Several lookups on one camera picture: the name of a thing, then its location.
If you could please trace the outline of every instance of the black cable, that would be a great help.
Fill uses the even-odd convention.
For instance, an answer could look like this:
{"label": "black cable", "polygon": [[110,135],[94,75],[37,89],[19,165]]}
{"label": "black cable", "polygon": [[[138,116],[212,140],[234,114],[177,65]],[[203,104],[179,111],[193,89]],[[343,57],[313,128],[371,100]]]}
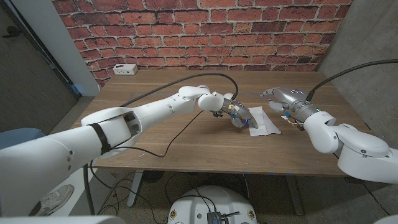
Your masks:
{"label": "black cable", "polygon": [[155,154],[155,153],[153,153],[153,152],[150,152],[150,151],[148,151],[148,150],[146,150],[146,149],[141,149],[141,148],[139,148],[139,147],[133,147],[133,146],[121,146],[121,147],[114,147],[114,148],[112,148],[112,149],[137,149],[137,150],[140,150],[140,151],[143,151],[143,152],[147,152],[147,153],[149,153],[149,154],[151,154],[151,155],[153,155],[153,156],[156,156],[156,157],[160,157],[160,158],[163,158],[163,157],[165,157],[166,156],[166,154],[167,154],[167,152],[169,151],[169,147],[172,145],[172,143],[174,142],[174,140],[192,123],[192,121],[195,119],[195,118],[197,118],[198,116],[199,116],[199,114],[201,114],[203,111],[200,111],[194,118],[192,118],[192,120],[173,138],[173,140],[171,140],[170,141],[170,143],[169,143],[169,145],[167,146],[167,149],[166,149],[166,151],[165,151],[165,153],[161,156],[161,155],[158,155],[158,154]]}
{"label": "black cable", "polygon": [[382,64],[385,64],[385,63],[398,63],[398,59],[390,59],[390,60],[380,60],[380,61],[375,61],[375,62],[368,62],[368,63],[364,63],[364,64],[361,64],[361,65],[357,65],[357,66],[355,66],[355,67],[349,68],[349,69],[347,69],[347,70],[344,70],[344,71],[342,71],[342,72],[340,72],[340,73],[338,73],[338,74],[336,74],[336,75],[333,75],[332,77],[329,77],[329,78],[323,80],[323,81],[320,82],[319,84],[317,84],[317,85],[308,93],[308,96],[307,96],[307,99],[306,99],[306,100],[307,100],[307,101],[311,101],[311,100],[312,100],[312,97],[313,97],[313,95],[314,95],[314,93],[315,93],[315,91],[316,91],[319,87],[321,87],[321,86],[323,86],[324,84],[326,84],[326,83],[328,83],[328,82],[334,80],[335,78],[338,78],[338,77],[340,77],[340,76],[342,76],[342,75],[344,75],[344,74],[347,74],[348,72],[352,72],[352,71],[355,71],[355,70],[360,69],[360,68],[364,68],[364,67],[368,67],[368,66],[372,66],[372,65],[382,65]]}
{"label": "black cable", "polygon": [[232,99],[232,100],[235,100],[236,96],[238,95],[238,85],[236,84],[235,80],[233,80],[231,77],[229,77],[229,76],[227,76],[227,75],[225,75],[225,74],[222,74],[222,73],[201,73],[201,74],[196,74],[196,75],[190,75],[190,76],[188,76],[188,77],[181,78],[181,79],[179,79],[179,80],[176,80],[176,81],[171,82],[171,83],[169,83],[169,84],[166,84],[166,85],[164,85],[164,86],[161,86],[161,87],[159,87],[159,88],[156,88],[156,89],[154,89],[154,90],[152,90],[152,91],[149,91],[149,92],[147,92],[147,93],[145,93],[145,94],[143,94],[143,95],[141,95],[141,96],[138,96],[138,97],[135,98],[135,99],[132,99],[132,100],[129,100],[128,102],[126,102],[126,103],[123,103],[120,107],[128,106],[128,105],[130,105],[131,103],[133,103],[133,102],[135,102],[135,101],[137,101],[137,100],[140,100],[140,99],[142,99],[142,98],[144,98],[144,97],[146,97],[146,96],[148,96],[148,95],[151,95],[151,94],[153,94],[153,93],[155,93],[155,92],[157,92],[157,91],[159,91],[159,90],[162,90],[162,89],[164,89],[164,88],[167,88],[167,87],[169,87],[169,86],[171,86],[171,85],[174,85],[174,84],[176,84],[176,83],[179,83],[179,82],[182,82],[182,81],[191,79],[191,78],[195,78],[195,77],[202,77],[202,76],[222,76],[222,77],[225,77],[225,78],[231,80],[231,82],[232,82],[232,83],[234,84],[234,86],[235,86],[235,93],[234,93],[234,95],[232,96],[231,99]]}
{"label": "black cable", "polygon": [[90,185],[88,183],[88,166],[87,166],[87,164],[83,166],[83,179],[85,182],[88,208],[90,209],[90,214],[95,215],[93,198],[91,198]]}
{"label": "black cable", "polygon": [[373,193],[368,189],[368,187],[366,186],[366,184],[363,184],[363,186],[365,187],[365,189],[369,192],[369,194],[372,196],[372,198],[377,202],[377,204],[381,207],[381,209],[384,210],[384,212],[387,215],[391,215],[389,212],[387,212],[387,210],[380,204],[380,202],[377,200],[377,198],[373,195]]}

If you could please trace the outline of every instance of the small white box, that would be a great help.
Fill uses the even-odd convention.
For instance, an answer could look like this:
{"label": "small white box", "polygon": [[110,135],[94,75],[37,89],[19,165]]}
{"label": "small white box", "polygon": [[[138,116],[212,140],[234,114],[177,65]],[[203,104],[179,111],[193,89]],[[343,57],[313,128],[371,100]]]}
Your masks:
{"label": "small white box", "polygon": [[136,64],[117,64],[113,71],[117,75],[135,75],[138,68]]}

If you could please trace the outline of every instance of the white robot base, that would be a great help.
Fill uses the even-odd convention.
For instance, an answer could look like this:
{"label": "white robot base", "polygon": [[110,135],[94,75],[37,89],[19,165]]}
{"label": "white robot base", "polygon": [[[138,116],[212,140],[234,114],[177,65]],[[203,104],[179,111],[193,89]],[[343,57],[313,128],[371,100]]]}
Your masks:
{"label": "white robot base", "polygon": [[[253,206],[240,194],[233,190],[220,186],[201,186],[197,188],[202,197],[198,197],[195,189],[183,194],[177,201],[175,201],[170,209],[168,224],[207,224],[207,223],[244,223],[257,224],[256,214]],[[217,220],[217,214],[220,212],[220,219]],[[225,222],[224,215],[227,216],[228,221]]]}

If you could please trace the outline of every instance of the silver robotic hand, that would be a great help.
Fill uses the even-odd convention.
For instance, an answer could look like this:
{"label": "silver robotic hand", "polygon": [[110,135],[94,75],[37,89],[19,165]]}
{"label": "silver robotic hand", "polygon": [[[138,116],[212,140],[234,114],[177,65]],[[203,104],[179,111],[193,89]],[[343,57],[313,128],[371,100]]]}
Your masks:
{"label": "silver robotic hand", "polygon": [[257,121],[250,113],[249,109],[244,107],[240,102],[231,100],[231,97],[231,93],[225,94],[223,106],[218,111],[212,111],[213,115],[219,117],[223,116],[223,113],[227,113],[231,116],[232,124],[235,127],[242,128],[248,124],[258,128]]}

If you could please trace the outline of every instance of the white paper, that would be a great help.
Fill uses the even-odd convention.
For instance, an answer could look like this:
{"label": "white paper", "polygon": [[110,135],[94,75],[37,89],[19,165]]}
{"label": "white paper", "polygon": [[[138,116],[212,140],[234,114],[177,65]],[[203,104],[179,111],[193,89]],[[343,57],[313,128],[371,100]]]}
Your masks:
{"label": "white paper", "polygon": [[274,125],[274,123],[268,118],[266,113],[262,110],[262,106],[255,108],[249,108],[250,113],[257,121],[258,128],[252,126],[249,127],[250,136],[269,135],[269,134],[280,134],[281,131]]}

